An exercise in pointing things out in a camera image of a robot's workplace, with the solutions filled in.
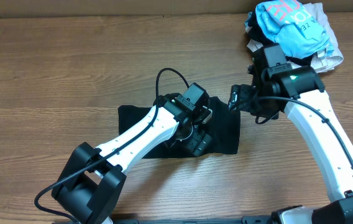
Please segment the black t-shirt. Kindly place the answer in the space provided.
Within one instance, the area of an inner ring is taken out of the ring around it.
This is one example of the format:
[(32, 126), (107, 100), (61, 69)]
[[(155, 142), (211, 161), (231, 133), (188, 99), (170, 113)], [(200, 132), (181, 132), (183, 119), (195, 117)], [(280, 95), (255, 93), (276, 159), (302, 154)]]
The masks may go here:
[[(209, 107), (213, 111), (213, 117), (203, 129), (211, 136), (211, 143), (203, 154), (237, 154), (239, 148), (241, 116), (239, 113), (231, 113), (228, 105), (218, 97), (209, 99)], [(129, 128), (139, 122), (150, 111), (150, 108), (136, 107), (133, 105), (122, 105), (118, 107), (119, 134), (126, 132)], [(154, 147), (144, 156), (146, 159), (164, 158), (188, 158), (193, 157), (179, 143), (163, 142)]]

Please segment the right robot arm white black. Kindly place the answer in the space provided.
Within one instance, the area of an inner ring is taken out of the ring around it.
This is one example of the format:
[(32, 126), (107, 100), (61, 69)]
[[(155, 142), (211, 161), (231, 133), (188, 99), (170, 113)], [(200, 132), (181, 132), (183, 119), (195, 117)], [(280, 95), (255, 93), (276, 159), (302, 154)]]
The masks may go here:
[(280, 113), (299, 130), (315, 159), (330, 203), (320, 208), (302, 205), (270, 215), (247, 216), (243, 223), (353, 223), (353, 145), (336, 117), (320, 76), (310, 66), (292, 68), (279, 44), (252, 53), (251, 85), (233, 85), (230, 111), (245, 111), (257, 124)]

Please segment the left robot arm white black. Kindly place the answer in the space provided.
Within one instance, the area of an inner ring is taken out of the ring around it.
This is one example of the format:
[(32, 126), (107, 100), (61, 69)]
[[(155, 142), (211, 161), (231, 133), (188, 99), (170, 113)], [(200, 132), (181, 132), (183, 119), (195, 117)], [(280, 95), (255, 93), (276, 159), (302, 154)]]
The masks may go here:
[(92, 147), (84, 142), (71, 154), (52, 197), (74, 223), (107, 224), (130, 169), (161, 143), (170, 141), (199, 157), (211, 137), (201, 125), (212, 117), (209, 96), (197, 83), (184, 94), (161, 96), (159, 103), (117, 138)]

